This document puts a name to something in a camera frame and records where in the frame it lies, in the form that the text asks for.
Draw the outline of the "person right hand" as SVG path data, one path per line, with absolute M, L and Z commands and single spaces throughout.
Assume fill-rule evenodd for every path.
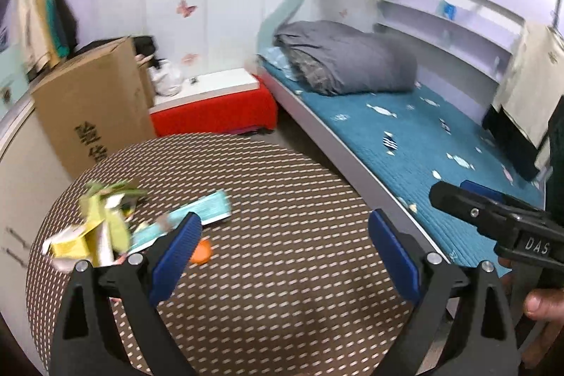
M 504 258 L 498 261 L 502 267 L 509 269 L 509 273 L 502 276 L 501 282 L 506 290 L 509 308 L 515 320 L 526 315 L 536 322 L 563 325 L 563 289 L 538 287 L 541 267 Z

